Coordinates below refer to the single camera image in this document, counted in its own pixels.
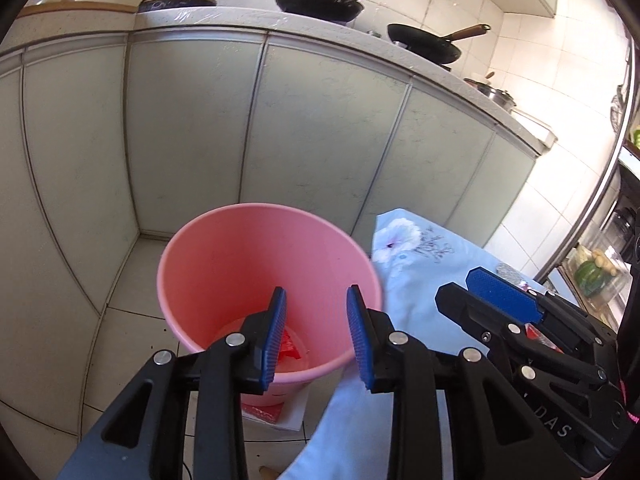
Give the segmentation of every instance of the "cooking pot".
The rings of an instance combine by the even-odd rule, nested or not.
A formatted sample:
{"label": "cooking pot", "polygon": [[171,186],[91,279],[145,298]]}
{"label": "cooking pot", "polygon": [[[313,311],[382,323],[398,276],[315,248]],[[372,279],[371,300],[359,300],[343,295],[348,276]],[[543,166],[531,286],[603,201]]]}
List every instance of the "cooking pot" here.
{"label": "cooking pot", "polygon": [[511,112],[511,110],[516,106],[516,101],[514,101],[509,92],[505,90],[500,90],[492,87],[491,85],[474,81],[469,78],[465,78],[465,82],[474,86],[478,91],[482,92],[491,99],[491,101],[496,103],[500,108],[504,108],[507,112]]}

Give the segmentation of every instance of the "plastic bucket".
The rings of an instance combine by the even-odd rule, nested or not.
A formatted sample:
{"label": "plastic bucket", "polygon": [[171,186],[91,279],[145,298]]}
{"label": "plastic bucket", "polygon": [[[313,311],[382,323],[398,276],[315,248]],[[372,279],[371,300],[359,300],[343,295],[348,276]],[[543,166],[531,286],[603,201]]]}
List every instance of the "plastic bucket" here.
{"label": "plastic bucket", "polygon": [[302,358],[285,367],[292,371],[276,368],[264,396],[243,396],[255,406],[279,404],[353,358],[346,291],[354,283],[367,307],[382,308],[376,272],[349,236],[311,213],[263,203],[192,220],[169,242],[158,268],[162,312],[191,352],[266,309],[275,286],[287,291],[286,330]]}

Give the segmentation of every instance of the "white cabinet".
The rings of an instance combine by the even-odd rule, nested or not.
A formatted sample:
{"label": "white cabinet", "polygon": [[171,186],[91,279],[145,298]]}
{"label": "white cabinet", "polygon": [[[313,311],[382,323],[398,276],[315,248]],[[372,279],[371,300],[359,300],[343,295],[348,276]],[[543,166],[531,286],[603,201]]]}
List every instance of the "white cabinet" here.
{"label": "white cabinet", "polygon": [[175,233],[238,201],[259,41],[133,44],[126,124],[143,231]]}
{"label": "white cabinet", "polygon": [[242,202],[297,207],[353,229],[406,84],[270,46],[248,139]]}
{"label": "white cabinet", "polygon": [[62,252],[97,309],[138,235],[122,137],[124,45],[27,65],[31,164]]}
{"label": "white cabinet", "polygon": [[19,72],[0,78],[0,399],[75,433],[98,316],[38,207],[23,149],[19,88]]}
{"label": "white cabinet", "polygon": [[492,129],[475,118],[412,89],[353,233],[355,240],[368,250],[376,216],[395,208],[443,225],[493,135]]}

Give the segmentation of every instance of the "floral cloth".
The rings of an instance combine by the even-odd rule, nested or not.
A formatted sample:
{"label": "floral cloth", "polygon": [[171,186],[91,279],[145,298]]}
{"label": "floral cloth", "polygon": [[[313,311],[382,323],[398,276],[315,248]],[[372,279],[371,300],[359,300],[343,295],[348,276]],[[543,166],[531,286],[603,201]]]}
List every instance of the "floral cloth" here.
{"label": "floral cloth", "polygon": [[[383,285],[384,310],[396,330],[441,352],[458,354],[466,346],[486,350],[438,312],[434,297],[445,283],[465,286],[466,274],[475,267],[495,272],[499,260],[403,209],[378,216],[371,257]],[[439,408],[446,428],[443,402]],[[313,438],[280,480],[384,480],[392,411],[392,395],[371,395],[355,363],[347,366]],[[443,449],[449,456],[443,478],[452,478],[446,440]]]}

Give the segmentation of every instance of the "wooden handle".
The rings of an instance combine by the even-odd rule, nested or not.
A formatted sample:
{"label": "wooden handle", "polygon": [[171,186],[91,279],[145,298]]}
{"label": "wooden handle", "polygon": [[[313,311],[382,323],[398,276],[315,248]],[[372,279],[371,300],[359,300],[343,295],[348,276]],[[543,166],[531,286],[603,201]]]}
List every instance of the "wooden handle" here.
{"label": "wooden handle", "polygon": [[474,25],[473,27],[457,30],[448,36],[444,36],[442,39],[447,41],[465,40],[466,38],[472,38],[474,36],[482,36],[483,34],[486,34],[488,30],[491,30],[491,27],[482,23],[481,25]]}

